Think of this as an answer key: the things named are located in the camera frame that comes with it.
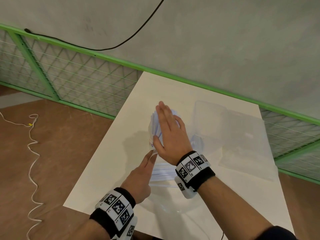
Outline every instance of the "gray wall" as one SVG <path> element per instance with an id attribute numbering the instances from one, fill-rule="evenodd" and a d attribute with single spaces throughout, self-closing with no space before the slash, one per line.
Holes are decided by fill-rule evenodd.
<path id="1" fill-rule="evenodd" d="M 1 0 L 0 23 L 90 48 L 160 0 Z M 165 0 L 111 55 L 320 119 L 320 0 Z"/>

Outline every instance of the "person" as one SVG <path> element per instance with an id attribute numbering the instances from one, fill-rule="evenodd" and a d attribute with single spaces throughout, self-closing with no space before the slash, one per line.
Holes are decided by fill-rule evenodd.
<path id="1" fill-rule="evenodd" d="M 180 117 L 173 115 L 169 106 L 162 101 L 155 109 L 159 117 L 163 145 L 159 138 L 154 136 L 154 147 L 158 155 L 165 161 L 177 165 L 181 158 L 193 151 L 185 124 Z M 129 174 L 120 186 L 120 189 L 129 193 L 128 198 L 134 199 L 133 205 L 141 203 L 151 193 L 149 181 L 157 157 L 157 155 L 151 155 L 152 151 L 148 152 L 141 164 Z M 217 176 L 206 178 L 198 186 L 197 192 L 229 240 L 296 239 L 290 231 L 273 226 Z M 113 237 L 109 235 L 110 231 L 106 230 L 109 229 L 108 225 L 102 227 L 102 223 L 99 224 L 92 219 L 94 217 L 90 218 L 69 239 L 109 240 L 110 237 Z"/>

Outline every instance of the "green railing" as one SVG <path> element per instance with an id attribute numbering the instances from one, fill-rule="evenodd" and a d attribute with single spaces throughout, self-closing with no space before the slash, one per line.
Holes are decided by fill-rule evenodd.
<path id="1" fill-rule="evenodd" d="M 142 72 L 258 104 L 279 171 L 320 184 L 320 120 L 0 24 L 0 84 L 114 119 Z"/>

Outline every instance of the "hand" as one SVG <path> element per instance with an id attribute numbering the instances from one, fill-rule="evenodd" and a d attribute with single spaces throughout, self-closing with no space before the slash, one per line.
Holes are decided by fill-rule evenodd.
<path id="1" fill-rule="evenodd" d="M 183 155 L 193 150 L 186 127 L 182 119 L 173 115 L 169 106 L 162 101 L 155 109 L 158 113 L 163 146 L 157 136 L 153 136 L 153 145 L 160 157 L 176 166 Z"/>
<path id="2" fill-rule="evenodd" d="M 129 176 L 120 186 L 131 194 L 136 201 L 136 204 L 141 203 L 151 194 L 149 181 L 157 158 L 157 154 L 151 157 L 152 152 L 153 150 L 145 155 L 141 164 L 131 171 Z"/>

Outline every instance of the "table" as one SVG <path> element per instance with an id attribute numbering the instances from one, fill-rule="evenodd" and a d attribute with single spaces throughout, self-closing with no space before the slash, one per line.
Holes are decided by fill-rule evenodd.
<path id="1" fill-rule="evenodd" d="M 143 72 L 63 206 L 91 214 L 109 190 L 120 186 L 149 151 L 148 125 L 160 100 L 177 110 L 186 125 L 190 123 L 197 100 L 261 118 L 256 104 Z M 212 154 L 207 159 L 223 182 L 272 224 L 293 232 L 279 180 L 271 182 L 220 167 L 214 157 Z M 165 188 L 164 194 L 173 198 L 179 192 L 176 190 L 179 189 Z M 179 213 L 163 209 L 148 198 L 134 208 L 138 216 L 136 230 L 166 240 L 221 239 L 222 230 L 206 205 L 202 201 L 198 204 Z"/>

